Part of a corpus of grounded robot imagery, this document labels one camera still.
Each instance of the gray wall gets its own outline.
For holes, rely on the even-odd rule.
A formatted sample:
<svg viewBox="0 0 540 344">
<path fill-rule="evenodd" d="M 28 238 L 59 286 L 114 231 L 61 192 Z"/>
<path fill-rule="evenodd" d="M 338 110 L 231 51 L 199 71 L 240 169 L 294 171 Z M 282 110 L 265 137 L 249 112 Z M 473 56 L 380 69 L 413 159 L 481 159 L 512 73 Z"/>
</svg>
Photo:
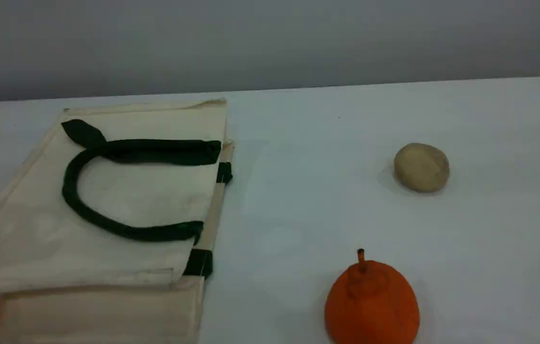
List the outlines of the gray wall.
<svg viewBox="0 0 540 344">
<path fill-rule="evenodd" d="M 2 0 L 0 100 L 540 75 L 540 0 Z"/>
</svg>

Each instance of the white tablecloth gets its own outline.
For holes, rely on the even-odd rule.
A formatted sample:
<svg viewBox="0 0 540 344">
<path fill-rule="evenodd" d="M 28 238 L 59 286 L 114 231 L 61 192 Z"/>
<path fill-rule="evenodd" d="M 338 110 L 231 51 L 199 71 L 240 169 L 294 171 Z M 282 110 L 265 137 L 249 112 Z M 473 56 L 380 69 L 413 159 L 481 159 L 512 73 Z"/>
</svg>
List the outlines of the white tablecloth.
<svg viewBox="0 0 540 344">
<path fill-rule="evenodd" d="M 201 344 L 329 343 L 360 247 L 412 284 L 418 344 L 540 344 L 540 78 L 0 102 L 0 191 L 64 107 L 216 96 L 238 149 Z M 446 152 L 441 194 L 393 180 L 414 141 Z"/>
</svg>

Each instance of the brown potato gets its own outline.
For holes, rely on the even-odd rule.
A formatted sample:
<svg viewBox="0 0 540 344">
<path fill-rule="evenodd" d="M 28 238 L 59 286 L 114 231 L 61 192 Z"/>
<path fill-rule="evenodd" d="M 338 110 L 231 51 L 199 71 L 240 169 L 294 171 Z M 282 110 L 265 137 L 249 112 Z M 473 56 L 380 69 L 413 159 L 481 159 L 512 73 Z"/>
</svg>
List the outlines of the brown potato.
<svg viewBox="0 0 540 344">
<path fill-rule="evenodd" d="M 429 144 L 405 145 L 397 152 L 393 163 L 398 181 L 417 192 L 441 190 L 450 175 L 446 154 Z"/>
</svg>

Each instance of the beige bag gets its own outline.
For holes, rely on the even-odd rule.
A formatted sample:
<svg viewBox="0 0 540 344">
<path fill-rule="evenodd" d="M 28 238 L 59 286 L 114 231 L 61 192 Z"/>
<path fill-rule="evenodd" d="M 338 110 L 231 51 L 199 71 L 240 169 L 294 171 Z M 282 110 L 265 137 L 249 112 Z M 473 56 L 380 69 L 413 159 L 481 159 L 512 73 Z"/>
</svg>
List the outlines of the beige bag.
<svg viewBox="0 0 540 344">
<path fill-rule="evenodd" d="M 122 139 L 126 137 L 126 131 L 134 131 L 136 136 L 128 134 L 129 137 L 222 141 L 225 103 L 211 101 L 71 110 L 63 115 L 60 122 L 64 118 L 78 116 L 102 130 L 109 140 Z M 106 119 L 109 118 L 110 124 L 107 124 Z M 163 123 L 170 129 L 161 130 Z M 131 242 L 78 218 L 63 204 L 60 193 L 55 191 L 59 188 L 54 187 L 56 184 L 61 187 L 65 164 L 76 154 L 65 148 L 72 143 L 65 143 L 67 138 L 61 137 L 60 129 L 54 127 L 50 130 L 40 148 L 32 153 L 0 198 L 0 250 L 6 251 L 0 251 L 0 342 L 195 342 L 204 277 L 180 278 L 193 246 L 192 240 L 156 244 Z M 220 160 L 229 161 L 232 150 L 232 144 L 224 145 Z M 62 154 L 65 162 L 54 158 L 59 156 L 56 154 Z M 107 161 L 97 160 L 93 162 L 96 164 L 94 170 L 98 169 L 104 175 L 97 175 L 93 179 L 92 172 L 89 172 L 80 180 L 82 199 L 89 205 L 109 217 L 132 225 L 169 224 L 196 218 L 205 220 L 196 248 L 213 248 L 224 188 L 223 183 L 215 182 L 217 164 L 195 166 L 195 172 L 191 166 L 185 171 L 180 166 L 170 166 L 172 170 L 165 166 L 152 166 L 152 169 L 145 170 L 136 168 L 139 165 L 119 165 L 119 169 L 132 167 L 132 170 L 118 172 L 111 170 L 110 167 L 115 166 L 109 166 Z M 47 172 L 54 172 L 58 176 L 49 176 Z M 31 175 L 37 177 L 36 182 L 28 180 Z M 157 182 L 163 178 L 166 181 L 178 178 L 180 182 Z M 38 186 L 39 180 L 43 181 L 45 187 Z M 113 188 L 117 184 L 123 189 L 116 194 Z M 98 185 L 101 190 L 104 190 L 102 185 L 107 185 L 106 193 L 96 194 Z M 133 192 L 138 192 L 140 198 L 128 198 Z M 32 194 L 32 197 L 24 198 L 23 194 Z M 165 199 L 167 194 L 174 200 Z M 124 203 L 133 199 L 144 202 L 149 198 L 164 201 L 163 204 L 169 209 L 158 210 L 149 202 L 146 203 L 148 207 L 140 209 L 136 207 L 137 204 Z M 13 211 L 5 211 L 12 204 L 21 203 L 32 206 L 16 215 Z M 139 211 L 136 213 L 132 210 L 138 217 L 120 218 L 123 209 Z M 9 225 L 9 217 L 17 221 L 25 215 L 32 218 L 26 222 L 27 226 Z M 155 222 L 145 223 L 148 218 Z M 21 236 L 30 241 L 25 243 Z M 10 248 L 10 240 L 15 240 L 14 244 L 19 247 Z M 94 249 L 89 242 L 81 240 L 91 240 L 101 247 Z M 64 242 L 64 245 L 58 246 L 57 250 L 52 251 L 54 255 L 47 259 L 47 250 L 43 248 L 55 241 Z M 87 261 L 73 259 L 82 255 Z M 118 255 L 120 260 L 111 261 Z M 158 273 L 158 276 L 149 273 L 156 270 L 166 273 Z"/>
</svg>

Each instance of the dark green strap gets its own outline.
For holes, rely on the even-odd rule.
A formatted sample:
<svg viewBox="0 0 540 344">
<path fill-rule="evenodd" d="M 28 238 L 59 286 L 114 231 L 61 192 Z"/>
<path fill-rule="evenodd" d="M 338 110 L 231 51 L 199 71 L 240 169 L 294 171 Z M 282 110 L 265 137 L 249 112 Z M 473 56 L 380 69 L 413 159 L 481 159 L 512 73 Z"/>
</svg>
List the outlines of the dark green strap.
<svg viewBox="0 0 540 344">
<path fill-rule="evenodd" d="M 147 242 L 185 240 L 195 237 L 197 243 L 204 223 L 132 227 L 108 218 L 91 209 L 81 200 L 77 184 L 84 166 L 93 158 L 104 157 L 117 163 L 162 162 L 174 165 L 210 165 L 217 162 L 220 141 L 202 140 L 116 140 L 106 141 L 102 133 L 80 119 L 62 123 L 74 142 L 87 148 L 66 167 L 62 196 L 65 202 L 84 220 L 110 233 L 127 239 Z"/>
<path fill-rule="evenodd" d="M 204 276 L 208 278 L 212 274 L 212 251 L 198 250 L 194 248 L 189 255 L 185 276 Z"/>
<path fill-rule="evenodd" d="M 228 184 L 231 182 L 233 175 L 231 174 L 231 163 L 230 162 L 220 162 L 219 169 L 217 172 L 217 183 Z"/>
</svg>

